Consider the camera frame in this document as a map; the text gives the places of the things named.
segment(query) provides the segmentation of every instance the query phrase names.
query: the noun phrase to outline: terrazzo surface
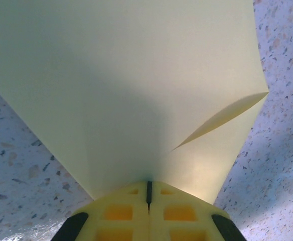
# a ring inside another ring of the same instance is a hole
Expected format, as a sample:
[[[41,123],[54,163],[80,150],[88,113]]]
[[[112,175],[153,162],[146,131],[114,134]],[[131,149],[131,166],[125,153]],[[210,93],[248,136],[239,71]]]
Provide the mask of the terrazzo surface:
[[[293,240],[293,1],[253,3],[270,94],[215,205],[248,241]],[[50,240],[91,198],[0,97],[0,240]]]

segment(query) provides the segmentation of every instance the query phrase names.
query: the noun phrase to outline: paper sheet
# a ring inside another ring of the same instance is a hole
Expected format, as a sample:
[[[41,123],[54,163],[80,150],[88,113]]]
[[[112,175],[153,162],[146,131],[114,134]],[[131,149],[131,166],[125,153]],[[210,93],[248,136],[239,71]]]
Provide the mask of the paper sheet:
[[[0,1],[0,94],[93,198],[212,203],[267,93],[251,1]]]

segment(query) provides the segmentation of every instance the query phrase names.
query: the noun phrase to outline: pale yellow paper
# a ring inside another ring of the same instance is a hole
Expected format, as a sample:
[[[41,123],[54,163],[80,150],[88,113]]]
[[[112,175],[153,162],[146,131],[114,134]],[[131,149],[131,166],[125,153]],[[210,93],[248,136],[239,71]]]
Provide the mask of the pale yellow paper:
[[[249,0],[0,0],[0,94],[94,198],[212,203],[267,92]]]

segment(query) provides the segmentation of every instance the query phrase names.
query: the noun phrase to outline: speckled countertop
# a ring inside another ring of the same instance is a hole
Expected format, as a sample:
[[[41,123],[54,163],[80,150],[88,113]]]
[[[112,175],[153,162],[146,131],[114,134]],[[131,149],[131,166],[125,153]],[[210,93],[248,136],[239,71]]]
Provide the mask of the speckled countertop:
[[[293,0],[255,0],[268,99],[215,205],[248,241],[293,240]],[[0,97],[0,240],[50,240],[90,197]]]

